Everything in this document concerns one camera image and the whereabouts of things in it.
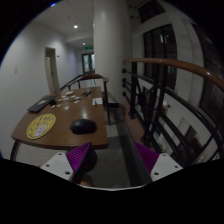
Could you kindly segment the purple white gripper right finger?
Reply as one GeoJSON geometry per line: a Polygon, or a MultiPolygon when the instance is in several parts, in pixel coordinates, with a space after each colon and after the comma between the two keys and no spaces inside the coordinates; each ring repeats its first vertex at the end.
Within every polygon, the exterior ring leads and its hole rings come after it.
{"type": "Polygon", "coordinates": [[[168,154],[135,143],[136,166],[142,182],[154,182],[182,169],[168,154]]]}

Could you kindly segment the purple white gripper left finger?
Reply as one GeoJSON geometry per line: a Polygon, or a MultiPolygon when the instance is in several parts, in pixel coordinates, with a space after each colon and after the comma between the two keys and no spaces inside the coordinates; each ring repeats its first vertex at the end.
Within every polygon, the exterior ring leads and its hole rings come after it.
{"type": "Polygon", "coordinates": [[[51,174],[80,184],[85,173],[84,162],[92,153],[92,143],[88,142],[67,153],[59,152],[41,166],[51,174]]]}

